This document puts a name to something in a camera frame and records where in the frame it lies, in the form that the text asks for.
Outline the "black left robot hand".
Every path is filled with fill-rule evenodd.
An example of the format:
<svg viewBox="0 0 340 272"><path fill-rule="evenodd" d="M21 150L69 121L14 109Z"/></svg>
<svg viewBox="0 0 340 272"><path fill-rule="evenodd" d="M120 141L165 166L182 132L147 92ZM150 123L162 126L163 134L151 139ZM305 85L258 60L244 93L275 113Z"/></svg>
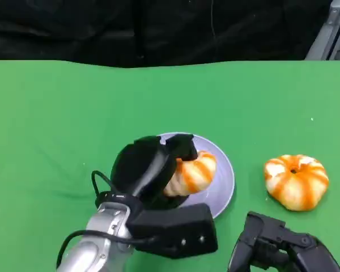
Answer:
<svg viewBox="0 0 340 272"><path fill-rule="evenodd" d="M177 159L198 157L193 137L175 134L161 144L161 137L152 135L127 144L114 161L107 182L111 190L137 197L150 210L179 207L188 196L167 196L164 189L176 172Z"/></svg>

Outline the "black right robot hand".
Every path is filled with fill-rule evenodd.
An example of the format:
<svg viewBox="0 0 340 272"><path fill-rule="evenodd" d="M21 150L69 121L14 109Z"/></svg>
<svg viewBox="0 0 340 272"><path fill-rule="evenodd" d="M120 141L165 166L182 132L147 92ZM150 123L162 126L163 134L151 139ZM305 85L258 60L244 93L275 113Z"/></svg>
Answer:
<svg viewBox="0 0 340 272"><path fill-rule="evenodd" d="M338 262L317 237L294 232L284 221L250 211L228 271L250 271L252 266L277 271L340 272Z"/></svg>

